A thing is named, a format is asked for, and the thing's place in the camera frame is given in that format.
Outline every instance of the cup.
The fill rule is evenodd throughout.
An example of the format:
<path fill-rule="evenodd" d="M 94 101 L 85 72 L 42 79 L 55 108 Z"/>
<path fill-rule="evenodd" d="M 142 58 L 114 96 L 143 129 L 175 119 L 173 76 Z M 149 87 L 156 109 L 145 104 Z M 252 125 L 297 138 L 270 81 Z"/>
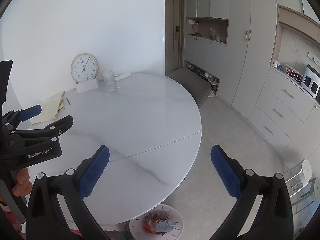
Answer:
<path fill-rule="evenodd" d="M 117 90 L 117 83 L 116 83 L 116 77 L 115 74 L 112 72 L 112 70 L 107 70 L 102 73 L 104 84 L 106 85 L 107 92 L 113 92 Z"/>

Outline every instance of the marble backsplash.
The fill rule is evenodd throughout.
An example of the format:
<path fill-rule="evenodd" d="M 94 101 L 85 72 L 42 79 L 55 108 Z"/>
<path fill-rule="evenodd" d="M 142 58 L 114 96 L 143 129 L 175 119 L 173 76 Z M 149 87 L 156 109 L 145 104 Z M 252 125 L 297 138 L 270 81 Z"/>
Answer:
<path fill-rule="evenodd" d="M 301 36 L 285 28 L 283 29 L 278 57 L 278 61 L 281 62 L 283 70 L 285 70 L 286 64 L 288 64 L 304 75 L 307 65 L 309 64 L 320 72 L 320 67 L 308 58 L 308 51 L 320 58 L 320 49 Z"/>

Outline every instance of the door handle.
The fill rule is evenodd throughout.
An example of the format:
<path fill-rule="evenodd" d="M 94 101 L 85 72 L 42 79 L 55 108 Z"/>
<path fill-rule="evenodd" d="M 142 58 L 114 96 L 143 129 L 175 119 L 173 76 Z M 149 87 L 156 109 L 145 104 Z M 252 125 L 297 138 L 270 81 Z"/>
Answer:
<path fill-rule="evenodd" d="M 251 30 L 249 32 L 249 42 L 250 42 L 250 39 L 251 39 Z"/>
<path fill-rule="evenodd" d="M 264 125 L 264 127 L 265 127 L 271 134 L 273 134 L 273 132 L 272 132 L 266 125 Z"/>
<path fill-rule="evenodd" d="M 179 40 L 179 26 L 176 26 L 176 41 Z"/>
<path fill-rule="evenodd" d="M 291 95 L 287 90 L 283 89 L 284 92 L 286 92 L 289 96 L 291 96 L 292 98 L 294 98 L 293 95 Z"/>
<path fill-rule="evenodd" d="M 278 111 L 277 111 L 277 109 L 273 109 L 277 114 L 279 114 L 279 116 L 281 116 L 282 118 L 284 118 L 283 117 L 283 115 L 282 114 L 280 114 Z"/>

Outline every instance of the open shelf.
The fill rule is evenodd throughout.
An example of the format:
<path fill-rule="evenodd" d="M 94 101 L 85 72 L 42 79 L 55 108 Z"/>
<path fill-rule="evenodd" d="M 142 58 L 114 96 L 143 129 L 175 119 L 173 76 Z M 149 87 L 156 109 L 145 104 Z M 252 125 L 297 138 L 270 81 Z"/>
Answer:
<path fill-rule="evenodd" d="M 199 23 L 194 25 L 193 23 L 189 23 L 189 20 L 198 21 Z M 228 20 L 217 18 L 188 17 L 186 26 L 187 35 L 197 32 L 201 34 L 202 38 L 212 41 L 210 31 L 210 29 L 212 28 L 213 30 L 216 30 L 221 36 L 225 37 L 225 40 L 227 40 Z"/>

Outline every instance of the wall clock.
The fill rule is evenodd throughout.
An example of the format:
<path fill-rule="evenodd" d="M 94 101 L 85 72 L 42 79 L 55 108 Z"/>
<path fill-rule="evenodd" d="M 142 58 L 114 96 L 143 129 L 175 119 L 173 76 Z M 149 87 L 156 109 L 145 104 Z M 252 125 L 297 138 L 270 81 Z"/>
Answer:
<path fill-rule="evenodd" d="M 75 57 L 71 64 L 71 75 L 78 83 L 96 78 L 98 74 L 98 62 L 89 53 L 83 53 Z"/>

